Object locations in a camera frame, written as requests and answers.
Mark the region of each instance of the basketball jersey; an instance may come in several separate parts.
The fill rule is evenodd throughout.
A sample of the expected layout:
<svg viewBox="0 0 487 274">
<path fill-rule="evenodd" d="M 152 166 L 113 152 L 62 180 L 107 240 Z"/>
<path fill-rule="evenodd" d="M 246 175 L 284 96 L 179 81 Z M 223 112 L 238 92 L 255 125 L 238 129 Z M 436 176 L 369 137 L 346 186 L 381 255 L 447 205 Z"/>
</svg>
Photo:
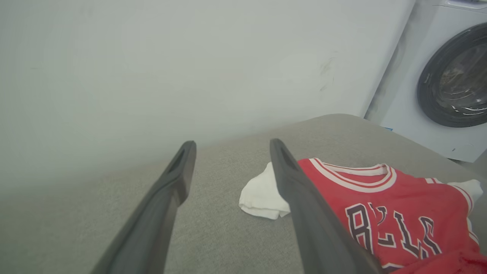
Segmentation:
<svg viewBox="0 0 487 274">
<path fill-rule="evenodd" d="M 298 163 L 350 235 L 387 272 L 434 255 L 479 252 L 468 219 L 482 195 L 477 180 L 443 184 L 386 164 L 347 168 L 317 158 Z"/>
</svg>

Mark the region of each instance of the floor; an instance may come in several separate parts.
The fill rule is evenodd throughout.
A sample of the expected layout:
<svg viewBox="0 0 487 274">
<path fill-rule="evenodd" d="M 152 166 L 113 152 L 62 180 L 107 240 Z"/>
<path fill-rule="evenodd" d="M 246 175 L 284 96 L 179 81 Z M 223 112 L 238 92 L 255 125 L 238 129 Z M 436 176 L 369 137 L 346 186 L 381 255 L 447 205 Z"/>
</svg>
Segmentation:
<svg viewBox="0 0 487 274">
<path fill-rule="evenodd" d="M 480 155 L 480 157 L 474 163 L 467 163 L 461 161 L 454 161 L 454 162 L 480 175 L 480 177 L 485 179 L 483 183 L 487 183 L 487 150 L 484 151 L 484 153 L 482 153 L 482 155 Z"/>
</svg>

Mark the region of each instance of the red jersey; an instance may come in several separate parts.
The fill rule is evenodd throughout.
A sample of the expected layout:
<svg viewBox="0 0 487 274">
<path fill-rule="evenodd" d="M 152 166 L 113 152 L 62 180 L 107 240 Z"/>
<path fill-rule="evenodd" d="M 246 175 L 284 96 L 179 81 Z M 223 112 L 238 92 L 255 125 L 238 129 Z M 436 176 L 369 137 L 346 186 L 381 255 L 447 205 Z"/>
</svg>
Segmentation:
<svg viewBox="0 0 487 274">
<path fill-rule="evenodd" d="M 487 269 L 467 217 L 482 194 L 479 181 L 443 184 L 386 164 L 347 168 L 317 158 L 298 163 L 352 237 L 386 271 L 409 265 L 425 270 L 432 263 L 436 267 L 429 271 L 435 273 L 445 266 L 439 259 L 451 260 L 458 252 L 480 256 L 480 265 Z"/>
</svg>

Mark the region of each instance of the white towel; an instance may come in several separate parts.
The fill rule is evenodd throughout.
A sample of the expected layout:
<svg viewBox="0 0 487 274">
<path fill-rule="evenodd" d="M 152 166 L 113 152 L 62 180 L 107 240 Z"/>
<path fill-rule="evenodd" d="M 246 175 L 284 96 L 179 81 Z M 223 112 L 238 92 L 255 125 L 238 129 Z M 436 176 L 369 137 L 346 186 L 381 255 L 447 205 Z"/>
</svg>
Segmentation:
<svg viewBox="0 0 487 274">
<path fill-rule="evenodd" d="M 279 195 L 272 162 L 242 189 L 239 207 L 250 215 L 277 219 L 289 214 L 289 204 Z"/>
</svg>

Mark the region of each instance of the gray couch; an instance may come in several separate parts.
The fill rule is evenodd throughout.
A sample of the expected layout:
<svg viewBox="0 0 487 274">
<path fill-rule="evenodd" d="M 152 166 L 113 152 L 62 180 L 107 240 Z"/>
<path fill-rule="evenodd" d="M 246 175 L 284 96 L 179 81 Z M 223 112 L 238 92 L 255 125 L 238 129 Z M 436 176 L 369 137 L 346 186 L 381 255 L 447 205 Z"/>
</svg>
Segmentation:
<svg viewBox="0 0 487 274">
<path fill-rule="evenodd" d="M 199 149 L 165 273 L 302 273 L 291 216 L 269 220 L 238 207 L 241 189 L 270 161 L 269 140 L 275 137 L 296 158 L 319 157 L 350 167 L 385 162 L 443 182 L 476 178 L 408 139 L 341 114 Z M 42 188 L 2 201 L 0 273 L 89 273 L 165 165 L 155 163 L 92 183 Z M 471 215 L 483 251 L 487 223 L 481 215 L 486 202 L 482 197 Z"/>
</svg>

